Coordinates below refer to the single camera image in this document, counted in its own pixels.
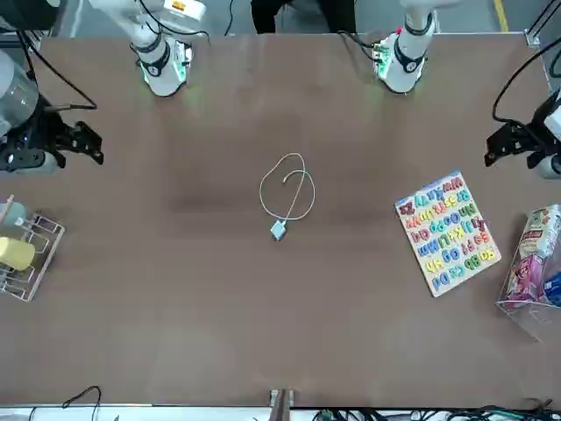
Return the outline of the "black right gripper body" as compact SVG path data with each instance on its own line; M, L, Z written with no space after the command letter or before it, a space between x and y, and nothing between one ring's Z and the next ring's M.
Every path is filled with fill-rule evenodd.
M11 129L1 144L1 169L58 169L66 166L60 152L70 127L57 112L35 112Z

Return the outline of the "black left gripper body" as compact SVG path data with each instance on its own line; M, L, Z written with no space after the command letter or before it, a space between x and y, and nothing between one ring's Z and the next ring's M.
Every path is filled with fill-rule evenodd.
M526 155L528 169L534 169L545 157L545 144L526 126L510 126L511 155Z

